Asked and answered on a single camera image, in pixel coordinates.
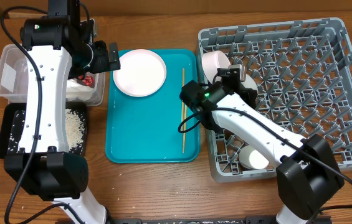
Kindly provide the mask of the small white cup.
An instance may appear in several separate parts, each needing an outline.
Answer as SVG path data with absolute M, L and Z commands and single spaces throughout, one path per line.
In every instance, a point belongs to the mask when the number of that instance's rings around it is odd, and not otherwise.
M 239 162 L 242 166 L 251 170 L 264 169 L 269 165 L 269 161 L 252 146 L 244 146 L 239 153 Z

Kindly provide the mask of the grey shallow bowl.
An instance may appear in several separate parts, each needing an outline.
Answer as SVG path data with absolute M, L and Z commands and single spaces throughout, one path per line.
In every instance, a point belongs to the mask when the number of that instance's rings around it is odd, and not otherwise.
M 257 84 L 254 81 L 253 78 L 251 78 L 249 75 L 246 75 L 245 81 L 241 83 L 245 88 L 248 89 L 253 89 L 255 91 L 258 91 Z

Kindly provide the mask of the red white wrapper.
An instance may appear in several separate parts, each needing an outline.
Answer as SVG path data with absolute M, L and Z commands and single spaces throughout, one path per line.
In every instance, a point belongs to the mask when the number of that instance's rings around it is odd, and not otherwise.
M 77 80 L 89 87 L 93 87 L 95 83 L 95 79 L 91 75 L 81 75 L 77 77 Z

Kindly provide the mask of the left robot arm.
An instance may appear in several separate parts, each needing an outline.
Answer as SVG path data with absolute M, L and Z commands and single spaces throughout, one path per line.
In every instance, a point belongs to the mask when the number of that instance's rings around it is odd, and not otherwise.
M 50 1 L 38 19 L 25 21 L 15 46 L 26 56 L 26 117 L 5 171 L 23 189 L 61 208 L 75 223 L 112 223 L 88 188 L 87 160 L 69 151 L 65 130 L 67 81 L 120 69 L 117 45 L 93 37 L 94 21 L 81 20 L 79 1 Z

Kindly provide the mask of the pink rice bowl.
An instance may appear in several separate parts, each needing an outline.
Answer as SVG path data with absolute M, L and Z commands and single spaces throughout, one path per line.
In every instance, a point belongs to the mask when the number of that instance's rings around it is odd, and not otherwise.
M 218 68 L 228 68 L 231 65 L 227 55 L 220 50 L 204 53 L 201 60 L 204 75 L 212 83 Z

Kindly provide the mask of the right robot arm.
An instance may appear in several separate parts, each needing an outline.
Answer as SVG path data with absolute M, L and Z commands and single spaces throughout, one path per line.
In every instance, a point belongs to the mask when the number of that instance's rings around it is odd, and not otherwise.
M 257 90 L 247 78 L 241 65 L 218 68 L 211 84 L 191 80 L 179 97 L 206 129 L 232 132 L 275 167 L 283 202 L 277 223 L 308 223 L 344 186 L 336 159 L 320 135 L 305 138 L 256 111 Z

